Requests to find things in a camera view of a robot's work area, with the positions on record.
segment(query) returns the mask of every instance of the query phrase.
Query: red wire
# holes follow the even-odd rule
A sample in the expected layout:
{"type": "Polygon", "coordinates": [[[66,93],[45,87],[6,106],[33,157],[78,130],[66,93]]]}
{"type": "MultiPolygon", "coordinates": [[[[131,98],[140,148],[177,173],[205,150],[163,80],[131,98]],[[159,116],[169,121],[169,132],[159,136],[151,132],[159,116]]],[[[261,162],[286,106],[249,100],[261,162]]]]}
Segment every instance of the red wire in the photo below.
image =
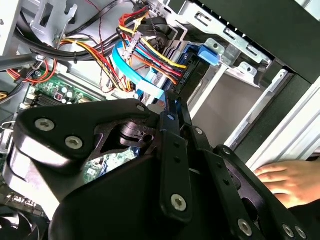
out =
{"type": "Polygon", "coordinates": [[[167,72],[172,73],[174,75],[177,75],[179,77],[182,76],[182,74],[180,72],[174,71],[171,68],[165,66],[162,62],[158,61],[156,58],[154,58],[151,54],[149,54],[148,52],[144,51],[142,48],[140,48],[139,46],[137,47],[138,49],[140,49],[145,55],[147,55],[149,58],[152,59],[152,61],[156,62],[157,64],[159,64],[161,66],[161,68],[165,69],[167,72]]]}
{"type": "Polygon", "coordinates": [[[29,82],[34,83],[34,84],[41,84],[41,83],[47,82],[55,75],[56,69],[57,69],[57,60],[55,59],[55,60],[53,60],[53,68],[52,68],[52,72],[51,72],[50,76],[48,76],[46,79],[43,79],[40,81],[30,80],[29,82]]]}
{"type": "MultiPolygon", "coordinates": [[[[44,82],[48,81],[50,78],[52,78],[53,75],[55,74],[55,71],[56,71],[56,68],[57,68],[57,60],[53,61],[53,69],[52,69],[52,72],[51,72],[49,77],[47,77],[47,75],[49,73],[48,62],[44,61],[44,64],[45,64],[45,73],[43,74],[43,76],[38,78],[38,80],[33,80],[33,79],[30,79],[30,78],[26,78],[25,79],[26,82],[30,82],[30,83],[34,83],[34,84],[41,84],[41,83],[44,83],[44,82]]],[[[20,78],[20,74],[18,72],[16,72],[15,70],[9,69],[8,72],[11,75],[13,75],[14,77],[16,77],[17,79],[20,78]]]]}
{"type": "Polygon", "coordinates": [[[129,17],[132,17],[132,16],[135,16],[135,15],[137,15],[137,14],[142,13],[143,11],[146,10],[146,8],[147,8],[147,7],[145,6],[144,8],[140,9],[139,11],[136,11],[136,12],[133,12],[133,13],[123,14],[123,15],[119,18],[119,24],[124,27],[124,26],[125,26],[125,19],[127,19],[127,18],[129,18],[129,17]]]}

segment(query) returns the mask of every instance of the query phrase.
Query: black plastic part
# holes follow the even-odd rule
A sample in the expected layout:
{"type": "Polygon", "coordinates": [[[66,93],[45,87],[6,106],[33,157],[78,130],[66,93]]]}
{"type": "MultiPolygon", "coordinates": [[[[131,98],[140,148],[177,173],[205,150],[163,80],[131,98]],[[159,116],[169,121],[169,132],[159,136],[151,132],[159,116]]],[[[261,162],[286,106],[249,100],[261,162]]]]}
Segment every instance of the black plastic part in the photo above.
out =
{"type": "MultiPolygon", "coordinates": [[[[295,226],[302,227],[297,219],[231,149],[224,145],[219,145],[214,149],[214,152],[224,158],[227,168],[240,180],[239,196],[242,199],[250,200],[252,209],[247,209],[247,211],[252,213],[252,210],[254,210],[256,212],[257,217],[253,217],[254,214],[250,216],[255,219],[255,223],[259,224],[260,231],[267,240],[290,239],[283,229],[283,224],[292,229],[295,238],[302,239],[295,229],[295,226]]],[[[307,239],[316,239],[316,237],[317,235],[307,233],[307,239]]]]}
{"type": "Polygon", "coordinates": [[[174,92],[184,101],[188,101],[195,89],[206,75],[210,64],[198,57],[194,52],[188,52],[183,56],[183,63],[187,65],[186,71],[173,86],[174,92]]]}
{"type": "MultiPolygon", "coordinates": [[[[181,6],[182,0],[171,1],[181,6]]],[[[292,0],[192,0],[222,16],[313,84],[320,76],[320,22],[292,0]]]]}
{"type": "Polygon", "coordinates": [[[132,122],[154,128],[157,119],[157,114],[134,99],[41,107],[19,114],[13,135],[16,139],[15,145],[22,153],[56,171],[70,174],[79,172],[88,160],[107,154],[102,149],[116,126],[132,122]],[[54,122],[54,129],[41,131],[36,128],[35,122],[40,118],[54,122]],[[69,148],[65,143],[69,136],[80,138],[83,142],[82,148],[69,148]],[[41,154],[33,148],[24,147],[29,141],[33,142],[33,147],[41,154]],[[45,157],[46,154],[50,159],[56,156],[60,163],[50,162],[45,157]]]}
{"type": "Polygon", "coordinates": [[[251,124],[251,129],[248,129],[249,132],[236,147],[236,155],[245,163],[254,155],[311,86],[310,83],[298,75],[291,74],[290,78],[283,90],[251,124]]]}

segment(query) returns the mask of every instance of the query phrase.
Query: black cable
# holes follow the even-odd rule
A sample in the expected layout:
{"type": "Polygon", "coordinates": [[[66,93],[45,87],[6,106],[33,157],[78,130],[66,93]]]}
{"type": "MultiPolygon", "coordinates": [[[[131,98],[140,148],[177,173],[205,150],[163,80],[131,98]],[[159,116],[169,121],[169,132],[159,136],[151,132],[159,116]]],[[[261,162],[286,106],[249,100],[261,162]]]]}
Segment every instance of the black cable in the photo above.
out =
{"type": "Polygon", "coordinates": [[[28,82],[21,82],[19,83],[17,86],[15,86],[15,88],[8,94],[8,96],[6,98],[3,98],[0,100],[0,105],[8,102],[9,100],[11,100],[12,98],[14,98],[15,96],[17,96],[24,88],[27,88],[29,86],[28,82]]]}
{"type": "Polygon", "coordinates": [[[115,0],[111,3],[109,3],[104,9],[102,9],[97,15],[95,15],[93,18],[91,18],[89,21],[78,27],[77,29],[69,32],[66,34],[67,37],[70,37],[72,35],[75,35],[77,33],[82,32],[83,30],[87,29],[90,27],[93,23],[98,21],[100,18],[102,18],[104,15],[106,15],[110,10],[112,10],[114,7],[120,5],[120,4],[125,4],[125,3],[132,3],[135,5],[135,3],[132,0],[115,0]]]}
{"type": "MultiPolygon", "coordinates": [[[[129,17],[125,24],[129,24],[133,22],[136,19],[141,18],[146,14],[145,12],[141,12],[140,14],[136,16],[129,17]]],[[[90,54],[86,51],[80,51],[80,52],[69,52],[69,51],[62,51],[54,49],[51,46],[46,45],[45,43],[37,43],[35,41],[32,41],[28,39],[26,36],[24,36],[26,33],[19,28],[14,31],[15,37],[21,41],[22,43],[26,44],[31,50],[35,51],[36,53],[41,54],[44,57],[56,59],[58,61],[65,61],[65,62],[71,62],[71,61],[93,61],[93,57],[90,56],[90,54]]],[[[116,42],[119,40],[119,36],[117,34],[114,34],[110,36],[108,39],[104,40],[102,42],[103,45],[103,51],[105,52],[105,57],[111,55],[112,49],[114,48],[116,42]]],[[[101,45],[96,45],[94,47],[99,53],[102,53],[102,47],[101,45]]]]}

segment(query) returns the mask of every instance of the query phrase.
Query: silver metal chassis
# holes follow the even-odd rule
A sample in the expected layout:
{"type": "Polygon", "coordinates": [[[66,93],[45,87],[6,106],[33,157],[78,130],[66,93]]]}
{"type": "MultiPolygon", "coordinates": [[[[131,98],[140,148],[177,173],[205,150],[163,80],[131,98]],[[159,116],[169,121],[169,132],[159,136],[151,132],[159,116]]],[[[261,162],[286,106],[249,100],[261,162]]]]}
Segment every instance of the silver metal chassis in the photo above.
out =
{"type": "Polygon", "coordinates": [[[271,162],[307,160],[320,146],[320,77],[247,162],[251,170],[271,162]]]}
{"type": "Polygon", "coordinates": [[[22,0],[0,0],[0,6],[0,56],[4,56],[12,44],[22,0]]]}
{"type": "Polygon", "coordinates": [[[5,162],[3,178],[13,191],[39,204],[49,220],[60,202],[85,184],[83,172],[77,177],[56,179],[50,169],[32,161],[14,146],[11,158],[5,162]]]}

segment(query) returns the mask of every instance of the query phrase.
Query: electronic component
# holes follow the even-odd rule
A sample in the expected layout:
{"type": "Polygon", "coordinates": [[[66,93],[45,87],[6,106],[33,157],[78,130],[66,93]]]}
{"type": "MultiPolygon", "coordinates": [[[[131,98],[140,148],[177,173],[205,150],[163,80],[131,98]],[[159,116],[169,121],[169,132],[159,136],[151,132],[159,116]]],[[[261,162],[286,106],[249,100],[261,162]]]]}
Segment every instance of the electronic component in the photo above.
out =
{"type": "Polygon", "coordinates": [[[63,87],[63,88],[61,89],[61,92],[62,92],[63,94],[66,94],[66,93],[68,92],[68,88],[63,87]]]}
{"type": "Polygon", "coordinates": [[[62,103],[51,97],[43,94],[43,93],[36,93],[34,100],[31,102],[32,107],[49,107],[49,106],[58,106],[62,103]]]}
{"type": "Polygon", "coordinates": [[[72,91],[68,91],[66,96],[71,99],[74,96],[74,94],[72,93],[72,91]]]}
{"type": "Polygon", "coordinates": [[[77,104],[82,98],[87,98],[90,102],[100,101],[100,99],[91,96],[78,87],[66,84],[65,80],[53,76],[49,81],[35,85],[34,91],[43,93],[57,101],[68,98],[67,102],[77,104]]]}
{"type": "Polygon", "coordinates": [[[88,98],[86,98],[86,97],[83,97],[83,98],[81,98],[80,100],[79,100],[79,104],[84,104],[84,103],[90,103],[91,102],[91,100],[90,99],[88,99],[88,98]]]}
{"type": "Polygon", "coordinates": [[[57,92],[57,93],[54,95],[53,98],[54,98],[55,100],[61,102],[61,101],[63,100],[63,99],[62,99],[63,97],[64,97],[64,96],[62,96],[60,93],[57,92]]]}
{"type": "Polygon", "coordinates": [[[136,32],[134,35],[133,35],[133,38],[131,39],[129,45],[126,47],[123,55],[122,55],[122,58],[126,61],[128,61],[132,54],[134,53],[134,51],[136,50],[136,47],[138,46],[141,38],[142,38],[142,33],[141,32],[136,32]]]}

